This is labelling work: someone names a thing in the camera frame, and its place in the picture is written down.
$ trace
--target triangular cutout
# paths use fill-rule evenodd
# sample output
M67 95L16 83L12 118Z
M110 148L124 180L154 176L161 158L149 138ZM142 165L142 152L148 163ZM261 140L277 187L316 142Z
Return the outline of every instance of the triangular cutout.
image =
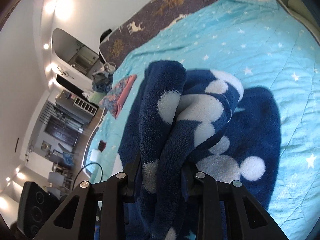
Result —
M69 203L65 206L62 212L54 220L54 225L57 227L71 229L75 218L76 210L79 203L79 196L73 196Z
M249 226L252 229L266 226L268 223L255 205L247 198L243 198L244 208L247 213Z

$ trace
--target silver bolt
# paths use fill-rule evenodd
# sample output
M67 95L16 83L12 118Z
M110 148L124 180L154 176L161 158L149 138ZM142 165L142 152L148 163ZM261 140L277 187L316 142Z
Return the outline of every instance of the silver bolt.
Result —
M203 178L205 177L205 174L204 174L203 172L197 172L197 173L196 173L196 177L197 177L198 179L203 179Z
M234 181L232 182L232 184L233 184L233 186L235 186L235 187L241 187L241 186L242 186L242 183L241 183L241 181L239 181L239 180L234 180Z
M81 188L89 187L89 185L90 185L90 183L88 181L86 181L86 180L80 183L80 187Z
M118 179L123 179L123 178L125 178L125 173L119 172L119 173L116 175L116 177L117 177Z

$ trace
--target light blue bedsheet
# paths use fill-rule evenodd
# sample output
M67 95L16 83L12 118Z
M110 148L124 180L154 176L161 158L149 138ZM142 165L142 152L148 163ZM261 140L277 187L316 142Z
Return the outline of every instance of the light blue bedsheet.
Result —
M132 51L114 83L131 74L138 78L118 119L108 113L91 143L95 149L101 139L107 142L99 159L104 180L112 173L144 69L160 59L180 61L186 69L224 70L245 88L273 92L282 144L268 212L290 240L305 239L320 214L320 48L309 31L275 0L219 0ZM92 181L99 180L96 169Z

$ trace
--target wire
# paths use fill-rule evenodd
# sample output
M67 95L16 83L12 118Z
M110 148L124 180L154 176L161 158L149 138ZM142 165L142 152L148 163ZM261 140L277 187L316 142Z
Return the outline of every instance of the wire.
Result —
M77 174L76 177L75 177L75 180L73 181L72 190L75 188L76 179L78 178L78 176L79 176L79 174L81 173L81 171L83 171L86 167L88 167L88 166L91 165L91 164L97 164L97 165L99 165L99 167L100 167L100 169L101 169L101 179L100 179L100 182L102 181L103 169L102 169L101 165L100 165L99 163L92 162L92 163L87 164L86 166L83 166L82 169L78 172L78 174Z

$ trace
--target navy blue plush blanket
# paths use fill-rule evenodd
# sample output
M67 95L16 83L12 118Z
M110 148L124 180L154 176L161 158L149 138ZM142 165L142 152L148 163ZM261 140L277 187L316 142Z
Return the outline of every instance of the navy blue plush blanket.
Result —
M127 206L127 239L175 240L195 233L195 207L181 195L186 160L216 180L242 181L268 208L280 137L278 109L267 89L244 90L223 71L186 71L176 61L152 62L118 152L123 165L138 150L142 161L140 197Z

